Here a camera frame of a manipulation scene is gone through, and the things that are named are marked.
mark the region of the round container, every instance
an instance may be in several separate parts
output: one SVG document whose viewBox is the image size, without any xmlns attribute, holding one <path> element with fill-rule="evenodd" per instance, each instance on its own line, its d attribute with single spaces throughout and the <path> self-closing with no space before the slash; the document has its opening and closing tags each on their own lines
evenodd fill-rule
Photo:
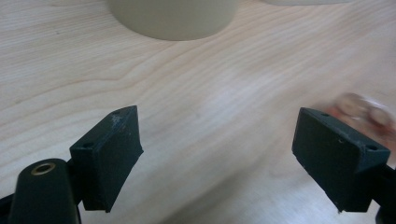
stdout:
<svg viewBox="0 0 396 224">
<path fill-rule="evenodd" d="M 165 40 L 192 40 L 213 35 L 235 14 L 237 0 L 107 0 L 123 25 L 142 35 Z"/>
</svg>

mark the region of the beige bowl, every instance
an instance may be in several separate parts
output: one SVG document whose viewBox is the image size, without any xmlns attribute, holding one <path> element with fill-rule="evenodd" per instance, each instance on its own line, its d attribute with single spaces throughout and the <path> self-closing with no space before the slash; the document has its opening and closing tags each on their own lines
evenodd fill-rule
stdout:
<svg viewBox="0 0 396 224">
<path fill-rule="evenodd" d="M 233 19 L 237 0 L 107 0 L 113 15 L 142 35 L 192 40 L 213 35 Z"/>
</svg>

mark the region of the wooden table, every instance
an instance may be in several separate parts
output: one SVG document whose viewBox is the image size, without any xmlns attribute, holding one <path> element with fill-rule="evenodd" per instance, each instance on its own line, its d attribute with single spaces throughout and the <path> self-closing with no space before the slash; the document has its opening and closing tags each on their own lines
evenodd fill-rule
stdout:
<svg viewBox="0 0 396 224">
<path fill-rule="evenodd" d="M 145 153 L 110 214 L 83 223 L 375 223 L 337 214 L 291 154 L 298 110 L 345 91 L 396 112 L 396 1 L 241 1 L 187 42 L 120 25 L 103 0 L 0 2 L 0 197 L 18 173 L 137 105 Z"/>
</svg>

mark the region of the light wood tabletop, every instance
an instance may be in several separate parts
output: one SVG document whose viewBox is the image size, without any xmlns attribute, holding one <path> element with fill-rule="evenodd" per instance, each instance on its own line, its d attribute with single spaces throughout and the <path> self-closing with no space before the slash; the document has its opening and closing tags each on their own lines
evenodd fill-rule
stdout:
<svg viewBox="0 0 396 224">
<path fill-rule="evenodd" d="M 208 38 L 119 24 L 103 0 L 0 2 L 0 197 L 18 173 L 137 105 L 145 150 L 111 213 L 83 223 L 375 223 L 342 213 L 291 153 L 299 108 L 346 91 L 396 112 L 396 1 L 242 0 Z"/>
</svg>

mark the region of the blurry brown object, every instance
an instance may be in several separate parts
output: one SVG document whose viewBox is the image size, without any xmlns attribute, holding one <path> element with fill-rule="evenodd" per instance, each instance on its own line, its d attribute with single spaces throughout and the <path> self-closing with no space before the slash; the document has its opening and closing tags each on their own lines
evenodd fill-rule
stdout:
<svg viewBox="0 0 396 224">
<path fill-rule="evenodd" d="M 325 111 L 379 144 L 396 151 L 394 119 L 383 105 L 349 92 L 337 97 Z"/>
</svg>

